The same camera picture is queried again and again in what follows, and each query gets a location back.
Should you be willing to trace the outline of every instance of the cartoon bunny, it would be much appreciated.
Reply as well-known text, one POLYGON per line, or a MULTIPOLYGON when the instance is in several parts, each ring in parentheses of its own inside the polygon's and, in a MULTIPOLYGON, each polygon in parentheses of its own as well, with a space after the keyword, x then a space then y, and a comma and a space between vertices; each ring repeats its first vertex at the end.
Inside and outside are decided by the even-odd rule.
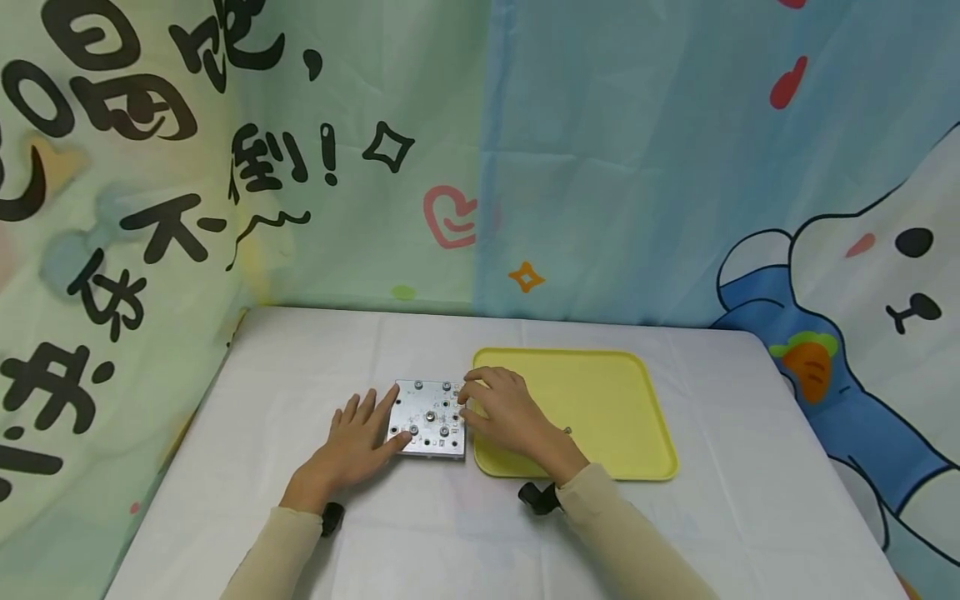
POLYGON ((896 519, 960 590, 960 128, 860 212, 741 240, 717 290, 714 327, 768 347, 878 539, 896 519))

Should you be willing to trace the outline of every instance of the beige sleeve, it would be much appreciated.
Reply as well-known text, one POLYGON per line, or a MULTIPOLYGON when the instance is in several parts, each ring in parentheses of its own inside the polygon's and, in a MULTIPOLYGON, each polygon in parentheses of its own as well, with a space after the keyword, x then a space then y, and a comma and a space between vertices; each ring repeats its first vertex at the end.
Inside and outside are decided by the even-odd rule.
POLYGON ((290 600, 322 530, 317 515, 273 508, 220 600, 290 600))
POLYGON ((629 600, 716 600, 717 595, 600 465, 580 471, 557 498, 580 539, 629 600))

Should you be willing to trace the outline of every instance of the yellow tray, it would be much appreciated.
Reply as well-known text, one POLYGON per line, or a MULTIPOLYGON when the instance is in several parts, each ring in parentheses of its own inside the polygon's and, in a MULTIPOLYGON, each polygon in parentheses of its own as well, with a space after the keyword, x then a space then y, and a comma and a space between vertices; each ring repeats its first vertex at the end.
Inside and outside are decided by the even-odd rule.
MULTIPOLYGON (((473 367, 505 367, 526 379, 555 425, 572 429, 584 454, 621 481, 664 481, 680 463, 647 368, 629 352, 483 348, 473 367)), ((477 466, 494 477, 546 477, 533 462, 473 440, 477 466)))

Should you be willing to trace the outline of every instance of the fabric backdrop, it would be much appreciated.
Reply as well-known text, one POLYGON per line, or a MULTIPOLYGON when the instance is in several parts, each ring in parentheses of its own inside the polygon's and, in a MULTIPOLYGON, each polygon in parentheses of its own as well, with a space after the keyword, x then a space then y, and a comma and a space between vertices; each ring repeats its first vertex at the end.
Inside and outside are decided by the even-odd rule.
POLYGON ((474 309, 754 332, 924 599, 960 596, 958 50, 949 1, 495 0, 483 127, 474 309))
POLYGON ((255 303, 752 331, 960 594, 960 8, 0 7, 0 596, 101 596, 255 303))

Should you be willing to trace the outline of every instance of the metal plate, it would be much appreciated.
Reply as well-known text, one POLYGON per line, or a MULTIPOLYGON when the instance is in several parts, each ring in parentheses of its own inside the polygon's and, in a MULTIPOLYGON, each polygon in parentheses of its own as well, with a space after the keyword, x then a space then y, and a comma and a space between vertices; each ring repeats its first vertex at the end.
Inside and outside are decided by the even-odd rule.
POLYGON ((467 431, 457 406, 460 384, 413 379, 398 379, 396 384, 400 393, 390 414, 387 439, 401 431, 416 432, 401 454, 464 460, 467 431))

